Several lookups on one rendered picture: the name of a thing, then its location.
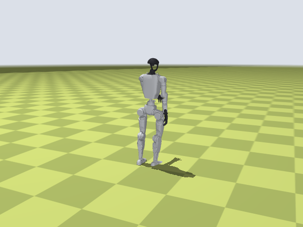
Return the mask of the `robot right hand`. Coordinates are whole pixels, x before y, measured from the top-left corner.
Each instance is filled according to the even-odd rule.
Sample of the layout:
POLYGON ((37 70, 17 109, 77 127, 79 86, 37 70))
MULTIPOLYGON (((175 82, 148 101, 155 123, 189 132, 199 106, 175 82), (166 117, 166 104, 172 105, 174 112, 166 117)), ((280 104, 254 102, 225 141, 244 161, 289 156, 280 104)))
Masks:
POLYGON ((167 122, 168 122, 168 113, 167 113, 167 110, 166 109, 164 109, 164 113, 163 113, 164 115, 165 115, 165 119, 164 119, 164 124, 163 124, 163 126, 165 126, 166 124, 167 124, 167 122))

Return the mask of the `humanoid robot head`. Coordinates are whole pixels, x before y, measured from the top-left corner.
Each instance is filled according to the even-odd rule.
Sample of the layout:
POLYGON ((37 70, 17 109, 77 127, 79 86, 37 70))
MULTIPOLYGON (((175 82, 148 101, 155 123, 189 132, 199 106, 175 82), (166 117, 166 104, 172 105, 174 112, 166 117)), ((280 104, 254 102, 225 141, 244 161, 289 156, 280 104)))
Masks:
POLYGON ((155 75, 155 71, 158 69, 159 61, 155 58, 151 58, 148 60, 147 63, 150 64, 150 66, 151 66, 151 69, 150 69, 150 72, 148 73, 148 75, 155 75), (157 68, 155 70, 152 68, 152 66, 154 66, 154 65, 157 65, 157 68))

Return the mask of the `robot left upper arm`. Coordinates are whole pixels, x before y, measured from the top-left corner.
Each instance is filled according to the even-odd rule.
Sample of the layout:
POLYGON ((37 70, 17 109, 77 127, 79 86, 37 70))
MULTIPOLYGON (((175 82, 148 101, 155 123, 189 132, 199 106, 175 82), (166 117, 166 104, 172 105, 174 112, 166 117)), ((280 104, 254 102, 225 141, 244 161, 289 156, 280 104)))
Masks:
POLYGON ((143 76, 144 76, 144 74, 142 74, 142 75, 139 77, 139 80, 140 80, 140 83, 141 83, 141 86, 142 86, 142 90, 143 90, 143 76))

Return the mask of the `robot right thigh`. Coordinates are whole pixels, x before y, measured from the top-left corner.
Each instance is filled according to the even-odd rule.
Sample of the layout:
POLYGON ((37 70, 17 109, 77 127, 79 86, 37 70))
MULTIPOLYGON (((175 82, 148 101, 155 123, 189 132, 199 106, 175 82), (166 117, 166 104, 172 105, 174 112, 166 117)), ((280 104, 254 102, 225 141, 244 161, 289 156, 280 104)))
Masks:
POLYGON ((163 130, 164 130, 164 114, 163 111, 158 109, 154 110, 154 117, 156 119, 156 135, 152 137, 152 140, 156 143, 156 139, 158 136, 162 137, 163 130))

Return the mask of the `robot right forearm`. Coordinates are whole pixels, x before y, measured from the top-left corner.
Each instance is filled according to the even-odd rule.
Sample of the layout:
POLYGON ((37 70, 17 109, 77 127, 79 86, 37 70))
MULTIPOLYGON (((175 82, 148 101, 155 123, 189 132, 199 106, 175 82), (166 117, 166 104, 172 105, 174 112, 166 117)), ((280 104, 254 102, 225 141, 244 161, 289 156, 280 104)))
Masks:
POLYGON ((165 93, 165 98, 162 99, 162 108, 163 108, 162 111, 163 111, 163 113, 164 113, 164 109, 167 110, 167 101, 168 101, 168 93, 165 93))

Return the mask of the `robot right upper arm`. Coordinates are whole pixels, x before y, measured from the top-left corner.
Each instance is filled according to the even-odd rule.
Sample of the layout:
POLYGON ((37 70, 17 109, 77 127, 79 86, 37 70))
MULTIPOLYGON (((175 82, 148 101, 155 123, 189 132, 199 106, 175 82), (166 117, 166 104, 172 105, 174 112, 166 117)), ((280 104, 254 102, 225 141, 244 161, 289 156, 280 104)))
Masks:
POLYGON ((165 93, 166 93, 166 82, 167 82, 167 79, 165 76, 158 76, 158 79, 159 79, 159 82, 160 82, 160 85, 161 85, 161 94, 160 96, 162 98, 165 98, 165 93))

